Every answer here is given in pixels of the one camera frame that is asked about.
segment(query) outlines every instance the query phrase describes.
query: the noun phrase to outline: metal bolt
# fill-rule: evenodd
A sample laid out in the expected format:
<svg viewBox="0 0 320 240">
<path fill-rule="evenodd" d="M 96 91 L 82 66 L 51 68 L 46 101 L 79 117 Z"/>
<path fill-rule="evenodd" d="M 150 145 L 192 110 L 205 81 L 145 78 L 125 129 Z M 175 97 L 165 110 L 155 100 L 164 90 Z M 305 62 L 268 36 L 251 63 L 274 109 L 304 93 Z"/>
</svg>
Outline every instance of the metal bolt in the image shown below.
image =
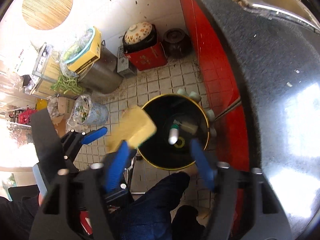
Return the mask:
<svg viewBox="0 0 320 240">
<path fill-rule="evenodd" d="M 68 169 L 58 170 L 58 175 L 60 175 L 60 176 L 67 175 L 68 173 L 69 173 Z"/>
<path fill-rule="evenodd" d="M 230 168 L 230 164 L 229 163 L 225 163 L 225 162 L 218 162 L 217 166 L 219 168 L 222 168 L 222 169 L 229 169 Z"/>
<path fill-rule="evenodd" d="M 254 174 L 262 174 L 262 170 L 260 168 L 252 168 L 251 172 Z"/>
<path fill-rule="evenodd" d="M 90 165 L 90 168 L 93 170 L 101 169 L 103 167 L 103 163 L 93 163 Z"/>
</svg>

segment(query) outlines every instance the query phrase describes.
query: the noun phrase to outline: black bucket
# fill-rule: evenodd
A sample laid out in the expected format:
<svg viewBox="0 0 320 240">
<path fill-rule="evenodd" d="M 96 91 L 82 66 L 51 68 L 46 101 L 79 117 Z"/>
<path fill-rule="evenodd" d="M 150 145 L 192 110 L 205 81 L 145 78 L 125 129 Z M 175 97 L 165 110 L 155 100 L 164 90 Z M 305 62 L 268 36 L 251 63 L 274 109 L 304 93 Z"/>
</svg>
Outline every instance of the black bucket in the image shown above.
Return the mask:
<svg viewBox="0 0 320 240">
<path fill-rule="evenodd" d="M 139 146 L 141 156 L 151 165 L 164 170 L 180 170 L 194 163 L 190 155 L 190 140 L 198 138 L 207 147 L 209 122 L 202 108 L 191 98 L 179 94 L 164 94 L 151 99 L 143 107 L 157 127 L 156 133 Z M 168 143 L 174 120 L 198 126 L 194 135 L 179 129 L 175 145 Z"/>
</svg>

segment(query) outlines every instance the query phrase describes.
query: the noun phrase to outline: white tiled floor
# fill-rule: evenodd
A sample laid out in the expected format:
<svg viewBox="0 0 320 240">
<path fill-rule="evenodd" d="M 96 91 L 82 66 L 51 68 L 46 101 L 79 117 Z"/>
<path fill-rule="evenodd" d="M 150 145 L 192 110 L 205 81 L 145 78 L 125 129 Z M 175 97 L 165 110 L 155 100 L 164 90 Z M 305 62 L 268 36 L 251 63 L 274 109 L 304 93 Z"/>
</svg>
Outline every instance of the white tiled floor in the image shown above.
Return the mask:
<svg viewBox="0 0 320 240">
<path fill-rule="evenodd" d="M 111 94 L 93 94 L 93 100 L 107 104 L 110 112 L 109 119 L 104 125 L 108 128 L 107 136 L 100 138 L 83 146 L 80 150 L 75 165 L 80 170 L 86 169 L 89 164 L 99 162 L 105 155 L 104 143 L 112 134 L 114 127 L 118 126 L 123 111 L 131 105 L 143 106 L 148 100 L 165 93 L 176 93 L 183 88 L 190 93 L 200 93 L 202 100 L 200 105 L 208 110 L 206 90 L 202 80 L 195 54 L 191 54 L 180 60 L 169 59 L 167 65 L 147 71 L 138 71 L 136 77 L 125 79 L 120 87 Z M 91 126 L 96 130 L 100 126 Z M 213 149 L 213 143 L 209 144 L 209 150 Z M 145 192 L 153 187 L 158 181 L 168 176 L 169 171 L 157 169 L 146 161 L 137 161 L 134 167 L 132 179 L 132 192 Z M 204 186 L 203 180 L 192 178 L 189 187 L 181 198 L 179 206 L 189 204 L 195 207 L 203 207 L 200 213 L 208 214 L 205 208 L 210 208 L 213 201 L 213 194 Z M 206 223 L 208 216 L 202 215 L 202 223 Z"/>
</svg>

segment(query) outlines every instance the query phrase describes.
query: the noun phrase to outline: cardboard box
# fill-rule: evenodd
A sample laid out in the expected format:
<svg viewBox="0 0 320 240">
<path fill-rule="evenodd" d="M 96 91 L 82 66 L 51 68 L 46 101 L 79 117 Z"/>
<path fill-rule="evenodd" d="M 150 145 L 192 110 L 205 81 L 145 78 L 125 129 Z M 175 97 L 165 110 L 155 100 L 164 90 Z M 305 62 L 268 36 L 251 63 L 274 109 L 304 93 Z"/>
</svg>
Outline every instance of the cardboard box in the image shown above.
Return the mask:
<svg viewBox="0 0 320 240">
<path fill-rule="evenodd" d="M 61 138 L 66 134 L 66 120 L 62 120 L 58 124 L 55 124 L 54 128 L 56 129 L 58 136 Z"/>
<path fill-rule="evenodd" d="M 68 69 L 76 72 L 77 74 L 84 71 L 90 64 L 96 62 L 100 58 L 101 32 L 96 27 L 93 28 L 95 29 L 95 35 L 89 50 L 75 62 L 68 64 Z"/>
<path fill-rule="evenodd" d="M 63 119 L 66 120 L 70 117 L 75 100 L 65 97 L 58 97 L 58 112 L 61 114 L 59 117 L 52 119 L 53 124 L 60 123 Z"/>
</svg>

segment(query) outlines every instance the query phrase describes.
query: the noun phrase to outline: blue floral bucket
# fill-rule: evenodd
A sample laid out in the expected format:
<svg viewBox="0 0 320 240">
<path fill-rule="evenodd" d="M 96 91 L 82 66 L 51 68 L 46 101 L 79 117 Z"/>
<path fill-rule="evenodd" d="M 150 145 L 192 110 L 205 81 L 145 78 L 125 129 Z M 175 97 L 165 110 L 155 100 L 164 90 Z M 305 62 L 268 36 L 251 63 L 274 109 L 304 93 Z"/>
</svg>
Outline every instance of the blue floral bucket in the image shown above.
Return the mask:
<svg viewBox="0 0 320 240">
<path fill-rule="evenodd" d="M 85 125 L 103 125 L 107 122 L 109 111 L 107 106 L 92 103 Z"/>
</svg>

